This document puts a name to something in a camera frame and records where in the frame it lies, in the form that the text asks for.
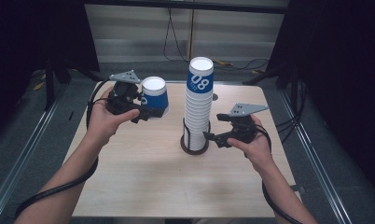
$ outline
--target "wooden tabletop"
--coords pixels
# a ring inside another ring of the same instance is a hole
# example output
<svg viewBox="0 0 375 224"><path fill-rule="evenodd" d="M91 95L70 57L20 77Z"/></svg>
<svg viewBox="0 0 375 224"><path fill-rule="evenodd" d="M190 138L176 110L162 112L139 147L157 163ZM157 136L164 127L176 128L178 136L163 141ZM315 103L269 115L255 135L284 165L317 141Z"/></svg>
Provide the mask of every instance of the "wooden tabletop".
<svg viewBox="0 0 375 224"><path fill-rule="evenodd" d="M113 86L107 82L99 94ZM234 147L188 155L180 146L185 114L185 83L167 83L170 113L162 119L125 122L99 158L87 181L75 217L273 217L263 198L261 178ZM212 133L231 130L216 114L229 113L236 103L266 105L259 87L214 85L218 99L211 109ZM295 181L270 110L256 113L272 142L272 156L290 185ZM86 132L83 116L66 155Z"/></svg>

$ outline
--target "wrist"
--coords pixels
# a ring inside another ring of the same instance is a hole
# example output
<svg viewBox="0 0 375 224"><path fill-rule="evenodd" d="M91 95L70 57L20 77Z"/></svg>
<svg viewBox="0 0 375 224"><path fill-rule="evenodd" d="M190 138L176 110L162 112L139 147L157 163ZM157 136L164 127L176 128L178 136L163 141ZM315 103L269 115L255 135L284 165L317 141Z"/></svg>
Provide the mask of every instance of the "wrist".
<svg viewBox="0 0 375 224"><path fill-rule="evenodd" d="M86 148L100 149L109 142L109 139L99 138L96 134L87 132L83 137L80 145L85 145Z"/></svg>
<svg viewBox="0 0 375 224"><path fill-rule="evenodd" d="M259 173L259 175L264 178L266 176L273 176L276 174L279 169L273 160L268 161L261 165L254 165L255 170Z"/></svg>

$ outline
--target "black metal frame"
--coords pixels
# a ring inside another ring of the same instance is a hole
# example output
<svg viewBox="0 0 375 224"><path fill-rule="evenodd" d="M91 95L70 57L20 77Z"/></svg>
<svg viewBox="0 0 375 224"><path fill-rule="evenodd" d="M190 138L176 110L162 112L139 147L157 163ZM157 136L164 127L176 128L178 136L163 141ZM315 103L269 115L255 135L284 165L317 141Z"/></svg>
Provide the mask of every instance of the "black metal frame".
<svg viewBox="0 0 375 224"><path fill-rule="evenodd" d="M215 11L238 11L238 12L255 12L270 14L301 13L300 10L291 10L287 7L261 7L235 4L218 4L218 3L198 3L185 1L163 1L163 0L83 0L84 4L107 5L107 6L128 6L128 7L168 7L184 9L202 9Z"/></svg>

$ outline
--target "white wall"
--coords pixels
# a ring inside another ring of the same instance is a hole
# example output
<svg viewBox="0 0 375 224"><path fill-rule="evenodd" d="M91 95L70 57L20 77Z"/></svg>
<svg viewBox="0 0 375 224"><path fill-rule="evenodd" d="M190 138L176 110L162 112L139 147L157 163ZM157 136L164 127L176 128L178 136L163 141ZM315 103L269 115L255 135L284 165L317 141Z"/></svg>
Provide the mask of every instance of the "white wall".
<svg viewBox="0 0 375 224"><path fill-rule="evenodd" d="M222 4L286 7L288 0L227 1ZM164 61L169 14L166 8L86 5L100 63ZM184 56L192 41L192 56L215 60L270 58L283 15L172 9L174 29ZM179 58L170 29L166 54Z"/></svg>

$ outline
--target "person's left hand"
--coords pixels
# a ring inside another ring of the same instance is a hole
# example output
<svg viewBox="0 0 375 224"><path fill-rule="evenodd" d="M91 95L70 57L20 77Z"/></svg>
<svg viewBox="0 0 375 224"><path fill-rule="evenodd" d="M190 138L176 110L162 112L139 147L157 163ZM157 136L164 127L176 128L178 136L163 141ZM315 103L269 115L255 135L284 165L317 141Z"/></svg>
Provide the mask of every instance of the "person's left hand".
<svg viewBox="0 0 375 224"><path fill-rule="evenodd" d="M109 92L112 91L112 87L106 90L101 99L97 101L91 111L89 128L87 135L90 138L98 140L103 146L109 142L109 138L116 133L118 126L128 120L134 119L139 115L138 109L130 110L120 115L113 115L106 110L106 98Z"/></svg>

